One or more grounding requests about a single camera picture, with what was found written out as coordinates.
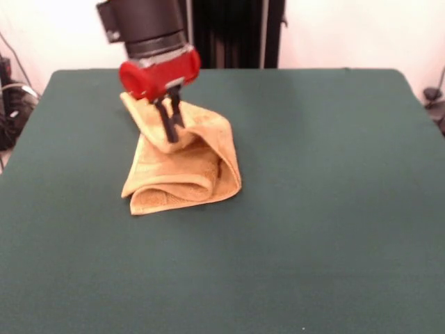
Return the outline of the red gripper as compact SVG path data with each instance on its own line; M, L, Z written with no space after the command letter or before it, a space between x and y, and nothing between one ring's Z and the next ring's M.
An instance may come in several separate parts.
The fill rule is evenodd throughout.
M119 78L125 91L135 100L155 101L169 143L179 141L176 125L185 127L179 104L180 88L197 79L201 59L192 45L164 54L130 60L121 64ZM168 115L160 97L169 90L173 114Z

